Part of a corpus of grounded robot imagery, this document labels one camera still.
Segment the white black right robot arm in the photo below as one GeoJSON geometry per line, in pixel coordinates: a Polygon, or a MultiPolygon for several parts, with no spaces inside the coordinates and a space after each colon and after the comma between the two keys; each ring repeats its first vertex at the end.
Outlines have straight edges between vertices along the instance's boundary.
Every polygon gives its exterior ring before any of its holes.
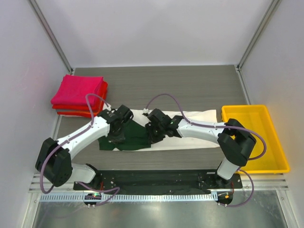
{"type": "Polygon", "coordinates": [[[169,117],[159,109],[148,111],[143,115],[148,118],[145,125],[152,144],[162,141],[166,136],[176,138],[194,138],[206,140],[218,145],[224,159],[215,171],[213,181],[217,187],[230,184],[232,176],[247,164],[256,144],[254,136],[236,119],[226,123],[195,122],[184,114],[169,117]]]}

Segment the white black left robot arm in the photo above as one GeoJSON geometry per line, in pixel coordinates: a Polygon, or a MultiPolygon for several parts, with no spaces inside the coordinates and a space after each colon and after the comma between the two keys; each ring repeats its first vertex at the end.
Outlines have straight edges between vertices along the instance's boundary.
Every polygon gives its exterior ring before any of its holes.
{"type": "Polygon", "coordinates": [[[65,137],[57,140],[47,138],[42,143],[35,164],[36,170],[55,187],[72,181],[99,189],[102,182],[101,172],[90,164],[75,164],[72,160],[101,137],[108,136],[112,142],[124,140],[124,127],[132,118],[132,111],[121,105],[116,110],[102,110],[89,123],[65,137]]]}

